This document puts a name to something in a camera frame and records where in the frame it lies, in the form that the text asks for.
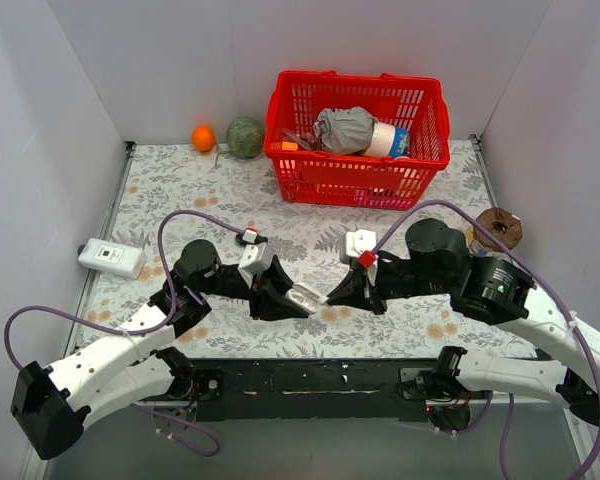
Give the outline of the white earbud charging case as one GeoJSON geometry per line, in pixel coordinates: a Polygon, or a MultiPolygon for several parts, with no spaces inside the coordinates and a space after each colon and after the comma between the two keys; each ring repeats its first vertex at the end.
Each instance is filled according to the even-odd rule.
{"type": "Polygon", "coordinates": [[[322,306],[319,303],[321,296],[323,295],[319,291],[304,283],[295,283],[285,294],[288,300],[310,315],[315,314],[322,306]]]}

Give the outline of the black earbud charging case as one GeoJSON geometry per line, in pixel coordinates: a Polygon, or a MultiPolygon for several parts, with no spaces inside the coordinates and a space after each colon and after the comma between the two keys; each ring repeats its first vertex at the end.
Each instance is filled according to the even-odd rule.
{"type": "Polygon", "coordinates": [[[240,246],[245,246],[253,244],[255,238],[256,235],[254,235],[253,233],[243,232],[236,235],[235,242],[240,246]]]}

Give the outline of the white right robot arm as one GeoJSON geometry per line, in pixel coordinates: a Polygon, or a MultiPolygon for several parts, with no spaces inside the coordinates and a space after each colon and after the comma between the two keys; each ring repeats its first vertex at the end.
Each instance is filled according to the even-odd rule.
{"type": "Polygon", "coordinates": [[[447,295],[451,309],[532,343],[544,360],[492,358],[463,347],[445,346],[435,365],[403,382],[413,399],[442,400],[466,392],[500,391],[536,398],[600,425],[600,332],[578,318],[566,320],[547,290],[529,274],[497,257],[470,253],[462,233],[436,219],[411,225],[406,259],[372,254],[369,231],[344,237],[346,277],[327,295],[330,306],[348,306],[382,315],[387,303],[447,295]]]}

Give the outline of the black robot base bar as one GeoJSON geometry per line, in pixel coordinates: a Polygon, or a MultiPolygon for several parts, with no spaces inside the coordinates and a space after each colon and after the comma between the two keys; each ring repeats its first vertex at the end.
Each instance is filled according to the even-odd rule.
{"type": "Polygon", "coordinates": [[[191,409],[197,420],[394,419],[462,430],[478,393],[431,394],[431,359],[201,359],[193,388],[161,405],[191,409]]]}

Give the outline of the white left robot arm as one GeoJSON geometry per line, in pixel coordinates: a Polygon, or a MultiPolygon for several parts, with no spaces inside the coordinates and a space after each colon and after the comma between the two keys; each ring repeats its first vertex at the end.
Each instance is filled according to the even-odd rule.
{"type": "Polygon", "coordinates": [[[188,243],[165,288],[112,333],[47,367],[20,367],[11,413],[39,458],[59,456],[93,423],[136,401],[192,394],[200,385],[194,367],[171,344],[210,313],[207,294],[247,301],[256,320],[315,311],[267,243],[246,246],[233,265],[207,240],[188,243]]]}

